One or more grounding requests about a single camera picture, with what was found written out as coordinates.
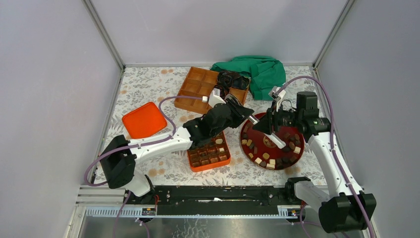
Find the red round plate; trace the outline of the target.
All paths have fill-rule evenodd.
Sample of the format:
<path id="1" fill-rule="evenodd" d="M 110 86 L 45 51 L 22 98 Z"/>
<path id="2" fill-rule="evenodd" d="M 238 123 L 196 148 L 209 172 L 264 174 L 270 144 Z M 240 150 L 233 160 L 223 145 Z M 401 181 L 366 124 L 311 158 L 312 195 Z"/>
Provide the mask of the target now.
<path id="1" fill-rule="evenodd" d="M 280 149 L 262 132 L 252 129 L 247 120 L 240 129 L 239 141 L 245 155 L 257 166 L 269 170 L 284 170 L 295 165 L 303 155 L 304 137 L 295 127 L 281 127 L 276 136 L 286 143 Z"/>

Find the orange chocolate box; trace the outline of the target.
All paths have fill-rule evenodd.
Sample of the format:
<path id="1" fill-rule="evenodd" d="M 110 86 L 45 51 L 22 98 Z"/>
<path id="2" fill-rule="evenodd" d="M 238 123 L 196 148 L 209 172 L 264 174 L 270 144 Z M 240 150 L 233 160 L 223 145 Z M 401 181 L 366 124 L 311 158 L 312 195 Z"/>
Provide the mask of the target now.
<path id="1" fill-rule="evenodd" d="M 223 139 L 222 144 L 215 143 L 219 138 Z M 219 148 L 222 147 L 225 151 L 220 153 Z M 231 155 L 224 133 L 219 133 L 203 147 L 187 150 L 187 158 L 192 172 L 195 173 L 228 165 Z"/>

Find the orange box lid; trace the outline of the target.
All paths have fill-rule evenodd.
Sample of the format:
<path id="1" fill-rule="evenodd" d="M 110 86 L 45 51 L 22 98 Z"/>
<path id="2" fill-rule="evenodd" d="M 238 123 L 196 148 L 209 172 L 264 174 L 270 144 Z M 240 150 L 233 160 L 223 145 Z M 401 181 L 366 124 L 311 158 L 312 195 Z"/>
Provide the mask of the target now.
<path id="1" fill-rule="evenodd" d="M 124 115 L 122 123 L 132 139 L 153 136 L 167 127 L 163 113 L 153 102 L 148 102 Z"/>

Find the metal serving tongs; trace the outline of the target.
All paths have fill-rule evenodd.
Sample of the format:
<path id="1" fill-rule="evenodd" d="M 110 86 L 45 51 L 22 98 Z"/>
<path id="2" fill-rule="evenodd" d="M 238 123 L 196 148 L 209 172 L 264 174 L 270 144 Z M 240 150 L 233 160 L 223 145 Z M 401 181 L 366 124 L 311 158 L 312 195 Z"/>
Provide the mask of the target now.
<path id="1" fill-rule="evenodd" d="M 245 107 L 234 95 L 228 94 L 225 103 L 231 108 L 236 119 L 241 121 L 249 120 L 252 124 L 257 124 L 259 120 L 254 116 L 254 110 Z"/>

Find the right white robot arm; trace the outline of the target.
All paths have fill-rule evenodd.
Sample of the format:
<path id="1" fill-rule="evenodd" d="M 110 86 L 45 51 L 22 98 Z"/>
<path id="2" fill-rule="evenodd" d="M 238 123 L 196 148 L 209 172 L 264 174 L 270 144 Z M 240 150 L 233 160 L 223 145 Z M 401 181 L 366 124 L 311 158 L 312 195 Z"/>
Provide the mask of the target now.
<path id="1" fill-rule="evenodd" d="M 319 117 L 317 95 L 299 92 L 295 109 L 284 110 L 285 91 L 274 87 L 269 94 L 273 103 L 259 120 L 251 120 L 252 129 L 263 133 L 279 149 L 298 150 L 288 143 L 290 136 L 280 138 L 278 131 L 294 127 L 315 154 L 324 173 L 328 193 L 314 186 L 308 178 L 291 178 L 287 181 L 284 198 L 290 204 L 303 201 L 317 211 L 321 227 L 327 233 L 368 230 L 375 236 L 371 218 L 376 208 L 373 194 L 365 193 L 345 165 L 336 144 L 332 119 Z"/>

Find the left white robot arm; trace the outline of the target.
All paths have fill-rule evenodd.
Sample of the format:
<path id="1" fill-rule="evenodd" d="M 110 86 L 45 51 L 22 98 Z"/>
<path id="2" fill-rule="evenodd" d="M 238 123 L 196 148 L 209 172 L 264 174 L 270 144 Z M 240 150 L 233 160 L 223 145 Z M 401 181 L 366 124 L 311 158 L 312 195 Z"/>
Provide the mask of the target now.
<path id="1" fill-rule="evenodd" d="M 111 140 L 99 157 L 110 189 L 124 188 L 143 204 L 152 201 L 154 191 L 146 175 L 135 167 L 145 160 L 201 148 L 226 128 L 237 128 L 254 110 L 232 102 L 216 104 L 206 114 L 178 127 L 173 135 L 162 134 L 140 140 L 127 140 L 119 135 Z"/>

